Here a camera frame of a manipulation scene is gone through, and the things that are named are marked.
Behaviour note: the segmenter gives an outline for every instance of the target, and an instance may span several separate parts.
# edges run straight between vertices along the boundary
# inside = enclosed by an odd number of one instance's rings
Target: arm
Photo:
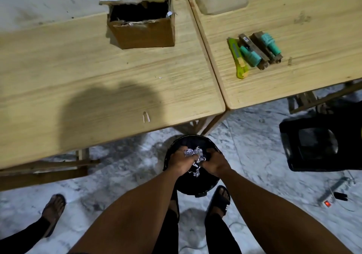
[[[191,168],[198,157],[185,157],[185,148],[181,147],[171,156],[166,171],[111,204],[69,253],[151,253],[176,180]]]
[[[202,165],[227,187],[242,218],[267,254],[352,254],[328,229],[289,201],[257,186],[232,170],[212,150]]]

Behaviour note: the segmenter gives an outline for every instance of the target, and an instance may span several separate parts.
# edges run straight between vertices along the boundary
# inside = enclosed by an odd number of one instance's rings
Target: black sandal
[[[177,190],[176,187],[173,188],[173,192],[171,195],[171,201],[176,201],[176,206],[177,206],[177,222],[179,222],[180,220],[180,209],[179,209],[179,198],[177,197]]]
[[[66,198],[65,198],[63,195],[61,195],[61,194],[55,194],[55,195],[53,195],[53,196],[55,196],[54,201],[56,200],[56,198],[60,198],[60,199],[61,199],[64,208],[63,208],[63,211],[61,212],[60,215],[58,215],[58,211],[57,211],[57,217],[56,217],[56,219],[55,219],[55,223],[54,223],[54,225],[52,226],[51,230],[49,231],[48,235],[45,236],[44,238],[48,238],[48,237],[50,237],[50,236],[53,234],[53,231],[54,231],[54,229],[55,229],[55,226],[57,225],[57,223],[58,223],[61,215],[62,215],[63,212],[64,212],[64,209],[65,209],[65,207],[66,207],[66,204],[67,204]],[[54,201],[53,201],[53,202],[50,202],[50,201],[49,201],[49,203],[47,203],[47,205],[44,207],[43,212],[44,212],[44,210],[47,209],[49,206],[53,206],[53,205],[54,205]]]
[[[229,195],[229,199],[231,200],[230,197],[230,193],[229,191],[226,189],[225,186],[219,185],[216,190],[215,193],[211,199],[211,202],[209,204],[209,207],[207,209],[207,213],[206,213],[206,217],[210,216],[210,212],[212,210],[213,207],[218,207],[221,209],[222,212],[224,212],[224,216],[226,215],[226,211],[227,211],[227,206],[230,205],[230,201],[225,199],[225,197],[223,195],[220,194],[220,188],[223,188],[227,194]]]

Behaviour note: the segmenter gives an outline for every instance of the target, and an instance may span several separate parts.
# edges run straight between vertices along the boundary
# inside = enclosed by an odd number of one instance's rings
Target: small brown box
[[[172,0],[100,0],[107,25],[122,49],[175,45]]]

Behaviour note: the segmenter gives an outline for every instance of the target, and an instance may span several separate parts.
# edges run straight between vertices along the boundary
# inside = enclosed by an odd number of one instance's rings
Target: person
[[[38,221],[24,230],[0,240],[2,253],[25,254],[42,238],[52,235],[66,205],[63,195],[55,194],[45,206]]]
[[[90,226],[68,254],[178,253],[179,210],[174,185],[197,155],[180,147],[167,170],[125,193]],[[241,253],[222,220],[230,196],[266,254],[351,254],[332,233],[289,201],[255,185],[232,170],[225,157],[208,149],[202,167],[219,177],[205,219],[209,253]]]

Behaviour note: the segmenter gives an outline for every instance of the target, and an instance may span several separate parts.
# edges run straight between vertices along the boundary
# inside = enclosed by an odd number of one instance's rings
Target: extension cord
[[[333,192],[346,194],[346,192],[353,186],[355,186],[355,183],[351,178],[342,177],[318,200],[319,205],[325,208],[331,207],[337,201],[337,199],[333,196]]]

